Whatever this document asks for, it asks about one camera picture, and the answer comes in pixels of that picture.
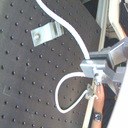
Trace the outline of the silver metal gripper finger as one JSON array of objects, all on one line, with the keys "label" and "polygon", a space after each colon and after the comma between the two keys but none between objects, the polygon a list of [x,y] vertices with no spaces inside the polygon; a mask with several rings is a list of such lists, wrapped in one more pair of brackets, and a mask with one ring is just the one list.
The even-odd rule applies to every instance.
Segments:
[{"label": "silver metal gripper finger", "polygon": [[123,82],[125,67],[118,64],[128,60],[128,37],[119,41],[112,47],[103,48],[98,52],[90,52],[90,58],[80,64],[87,78],[93,78],[99,86],[107,84],[117,94]]}]

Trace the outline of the person's forearm with watch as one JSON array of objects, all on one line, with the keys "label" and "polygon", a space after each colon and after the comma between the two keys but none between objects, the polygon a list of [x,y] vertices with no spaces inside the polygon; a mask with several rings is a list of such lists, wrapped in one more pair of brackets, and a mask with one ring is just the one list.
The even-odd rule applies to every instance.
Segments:
[{"label": "person's forearm with watch", "polygon": [[[94,100],[94,112],[96,114],[103,115],[103,107],[104,107],[104,100],[105,100],[105,93],[103,85],[100,85],[96,89],[97,97]],[[95,117],[92,121],[91,128],[101,128],[102,122],[98,121],[97,117]]]}]

